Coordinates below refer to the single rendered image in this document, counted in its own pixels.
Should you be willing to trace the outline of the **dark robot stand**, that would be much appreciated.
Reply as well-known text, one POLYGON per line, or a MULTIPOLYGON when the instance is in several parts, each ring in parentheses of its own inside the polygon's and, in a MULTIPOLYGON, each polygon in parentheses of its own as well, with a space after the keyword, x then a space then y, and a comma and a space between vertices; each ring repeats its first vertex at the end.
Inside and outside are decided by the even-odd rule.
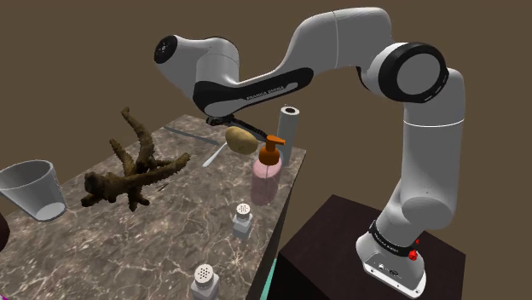
MULTIPOLYGON (((267 300, 412 300, 362 267, 356 239, 380 211, 331 196, 279 252, 267 300)), ((427 283, 414 300, 461 300, 466 255, 420 235, 427 283)))

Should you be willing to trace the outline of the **dark maroon round object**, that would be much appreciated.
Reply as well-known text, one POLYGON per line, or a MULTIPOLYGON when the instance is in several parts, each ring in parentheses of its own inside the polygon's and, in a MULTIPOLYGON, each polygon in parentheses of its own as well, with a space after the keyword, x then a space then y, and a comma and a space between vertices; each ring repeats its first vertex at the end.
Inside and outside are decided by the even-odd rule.
POLYGON ((8 244, 9 236, 10 236, 9 224, 6 221, 4 215, 0 213, 0 252, 8 244))

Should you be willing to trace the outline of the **brown branched driftwood root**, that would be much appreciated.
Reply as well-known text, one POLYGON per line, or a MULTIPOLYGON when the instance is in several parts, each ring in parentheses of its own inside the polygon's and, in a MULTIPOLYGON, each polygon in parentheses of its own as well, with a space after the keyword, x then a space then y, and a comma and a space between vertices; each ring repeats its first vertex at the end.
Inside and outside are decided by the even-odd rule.
POLYGON ((153 138, 146 127, 130 115, 128 107, 121 111, 121 115, 135 131, 140 143, 137 159, 134 160, 119 142, 110 139, 112 150, 122 163, 124 175, 118 176, 112 172, 106 175, 85 173, 84 190, 87 195, 80 200, 83 207, 91 207, 101 200, 115 203, 117 197, 122 194, 127 195, 129 209, 132 212, 138 205, 150 205, 150 201, 142 195, 142 188, 173 176, 190 160, 188 153, 175 160, 156 159, 153 138))

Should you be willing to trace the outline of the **black thin rod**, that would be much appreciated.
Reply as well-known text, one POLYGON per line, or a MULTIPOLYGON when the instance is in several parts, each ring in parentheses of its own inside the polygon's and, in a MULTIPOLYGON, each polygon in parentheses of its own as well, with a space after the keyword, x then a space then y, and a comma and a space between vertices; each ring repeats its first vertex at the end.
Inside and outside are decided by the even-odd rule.
POLYGON ((239 127, 239 128, 241 128, 243 130, 248 131, 258 141, 266 141, 267 140, 268 135, 264 131, 262 131, 262 130, 260 130, 260 129, 258 129, 258 128, 256 128, 256 127, 254 127, 254 126, 242 121, 242 120, 234 118, 234 119, 232 119, 230 121, 230 125, 231 126, 236 126, 236 127, 239 127))

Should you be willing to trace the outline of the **grey table knife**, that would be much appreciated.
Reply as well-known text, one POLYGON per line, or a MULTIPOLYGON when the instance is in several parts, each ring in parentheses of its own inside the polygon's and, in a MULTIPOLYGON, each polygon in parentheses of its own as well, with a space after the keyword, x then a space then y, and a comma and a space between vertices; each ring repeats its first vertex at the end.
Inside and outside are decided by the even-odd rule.
POLYGON ((212 145, 219 145, 219 142, 214 141, 214 140, 209 139, 209 138, 206 138, 206 137, 203 137, 203 136, 197 136, 197 135, 194 135, 194 134, 190 134, 188 132, 185 132, 185 131, 182 131, 182 130, 177 130, 177 129, 171 128, 169 126, 163 126, 163 128, 168 130, 168 131, 170 131, 170 132, 177 133, 177 134, 182 135, 182 136, 192 137, 194 139, 197 139, 197 140, 200 140, 200 141, 204 141, 204 142, 207 142, 207 143, 212 144, 212 145))

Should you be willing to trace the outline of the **grey tapered cup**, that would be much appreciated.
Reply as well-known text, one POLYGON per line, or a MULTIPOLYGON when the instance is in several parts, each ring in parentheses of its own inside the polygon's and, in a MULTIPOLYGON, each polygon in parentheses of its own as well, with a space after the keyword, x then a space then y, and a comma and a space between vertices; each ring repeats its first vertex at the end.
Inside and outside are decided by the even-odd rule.
POLYGON ((28 160, 0 170, 0 193, 38 222, 52 221, 67 209, 48 160, 28 160))

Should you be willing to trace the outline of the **grey salt shaker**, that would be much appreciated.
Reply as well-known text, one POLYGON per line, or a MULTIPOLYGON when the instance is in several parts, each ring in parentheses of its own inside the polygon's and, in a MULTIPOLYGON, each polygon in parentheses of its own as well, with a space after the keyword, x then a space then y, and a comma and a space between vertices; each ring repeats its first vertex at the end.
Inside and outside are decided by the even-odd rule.
POLYGON ((236 206, 236 213, 233 216, 233 236, 239 239, 248 239, 252 229, 251 207, 246 203, 236 206))
POLYGON ((201 264, 194 271, 190 289, 194 300, 217 300, 220 278, 211 265, 201 264))

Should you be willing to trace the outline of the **grey spoon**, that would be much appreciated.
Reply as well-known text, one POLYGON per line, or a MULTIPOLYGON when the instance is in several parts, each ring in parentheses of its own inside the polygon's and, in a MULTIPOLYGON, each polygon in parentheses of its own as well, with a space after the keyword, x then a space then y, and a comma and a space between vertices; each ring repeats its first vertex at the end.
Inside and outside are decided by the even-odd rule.
POLYGON ((218 154, 228 145, 227 142, 224 142, 203 164, 202 167, 208 167, 214 159, 218 156, 218 154))

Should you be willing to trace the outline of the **white upright cylinder roll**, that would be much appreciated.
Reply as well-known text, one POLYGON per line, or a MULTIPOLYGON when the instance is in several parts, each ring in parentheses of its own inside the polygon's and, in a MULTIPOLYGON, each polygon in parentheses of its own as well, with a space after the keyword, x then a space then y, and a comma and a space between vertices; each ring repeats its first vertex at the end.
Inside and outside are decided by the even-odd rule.
POLYGON ((289 161, 291 156, 299 114, 300 111, 296 107, 283 106, 280 109, 277 136, 285 141, 285 144, 281 145, 279 150, 283 153, 283 158, 286 162, 289 161))

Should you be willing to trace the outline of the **pink soap dispenser orange pump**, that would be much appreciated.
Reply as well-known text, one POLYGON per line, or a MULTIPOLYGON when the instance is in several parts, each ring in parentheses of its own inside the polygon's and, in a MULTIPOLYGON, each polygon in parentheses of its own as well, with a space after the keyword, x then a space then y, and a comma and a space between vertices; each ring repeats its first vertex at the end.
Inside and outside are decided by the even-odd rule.
POLYGON ((266 205, 277 194, 282 168, 278 145, 285 141, 278 136, 267 136, 265 146, 259 151, 252 166, 251 201, 255 205, 266 205))

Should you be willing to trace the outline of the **brown potato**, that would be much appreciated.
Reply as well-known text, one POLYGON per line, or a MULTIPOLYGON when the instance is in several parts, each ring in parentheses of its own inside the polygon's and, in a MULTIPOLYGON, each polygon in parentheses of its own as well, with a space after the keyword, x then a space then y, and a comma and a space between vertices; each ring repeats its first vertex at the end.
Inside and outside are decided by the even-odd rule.
POLYGON ((232 151, 243 155, 254 153, 258 147, 258 140, 254 135, 236 126, 225 130, 225 139, 232 151))

